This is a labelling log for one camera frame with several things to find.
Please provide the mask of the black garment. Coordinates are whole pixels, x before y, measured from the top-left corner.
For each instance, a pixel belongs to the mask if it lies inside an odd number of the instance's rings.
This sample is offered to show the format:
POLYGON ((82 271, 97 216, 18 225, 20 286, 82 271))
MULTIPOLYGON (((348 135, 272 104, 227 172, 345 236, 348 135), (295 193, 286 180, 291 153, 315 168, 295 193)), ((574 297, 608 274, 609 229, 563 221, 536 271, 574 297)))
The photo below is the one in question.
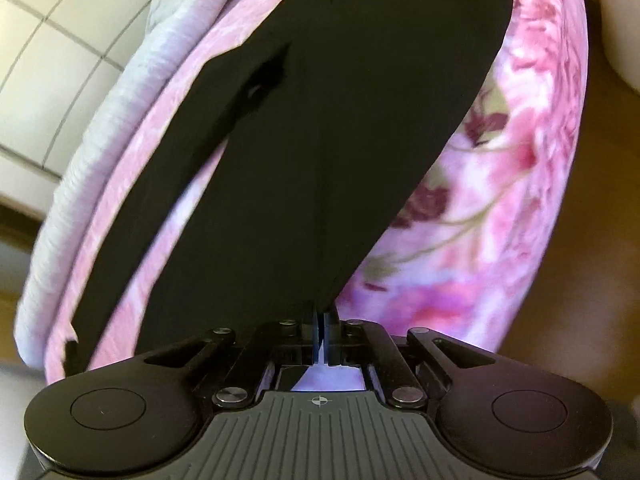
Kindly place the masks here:
POLYGON ((221 159, 134 348, 331 307, 471 107, 513 0, 282 0, 209 60, 103 241, 64 368, 89 367, 155 235, 221 159))

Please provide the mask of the pink floral bed sheet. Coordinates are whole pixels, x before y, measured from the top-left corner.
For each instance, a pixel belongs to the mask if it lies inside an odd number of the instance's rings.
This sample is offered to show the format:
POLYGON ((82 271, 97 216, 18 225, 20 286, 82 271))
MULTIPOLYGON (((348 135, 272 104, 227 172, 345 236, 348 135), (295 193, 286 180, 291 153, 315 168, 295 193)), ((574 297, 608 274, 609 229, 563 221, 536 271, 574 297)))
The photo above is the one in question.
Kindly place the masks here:
MULTIPOLYGON (((239 0, 190 53, 100 184, 44 346, 48 384, 64 378, 64 344, 80 293, 116 212, 160 144, 205 61, 238 46, 280 0, 239 0)), ((585 101, 584 0, 514 0, 506 39, 446 148, 337 297, 341 318, 392 334, 431 326, 495 351, 528 292, 554 227, 585 101)), ((152 285, 221 154, 186 188, 107 325, 90 370, 132 356, 152 285)))

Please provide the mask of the white striped quilt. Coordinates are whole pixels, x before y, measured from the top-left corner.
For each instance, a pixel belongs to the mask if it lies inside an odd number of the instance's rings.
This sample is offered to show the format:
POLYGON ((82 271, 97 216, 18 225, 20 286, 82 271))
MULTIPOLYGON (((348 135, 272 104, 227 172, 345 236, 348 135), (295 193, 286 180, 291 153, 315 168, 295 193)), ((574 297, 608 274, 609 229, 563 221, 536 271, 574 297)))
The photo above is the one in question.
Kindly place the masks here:
POLYGON ((47 340, 70 269, 122 152, 227 2, 151 0, 142 44, 82 133, 38 232, 14 325, 17 352, 27 366, 44 367, 47 340))

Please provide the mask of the white wardrobe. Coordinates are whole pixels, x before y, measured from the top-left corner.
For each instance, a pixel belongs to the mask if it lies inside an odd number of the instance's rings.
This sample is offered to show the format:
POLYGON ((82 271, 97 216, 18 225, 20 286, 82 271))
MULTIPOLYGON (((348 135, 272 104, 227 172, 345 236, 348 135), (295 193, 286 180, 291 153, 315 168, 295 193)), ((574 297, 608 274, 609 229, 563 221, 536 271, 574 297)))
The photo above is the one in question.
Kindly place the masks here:
POLYGON ((1 0, 1 199, 33 217, 142 43, 151 0, 1 0))

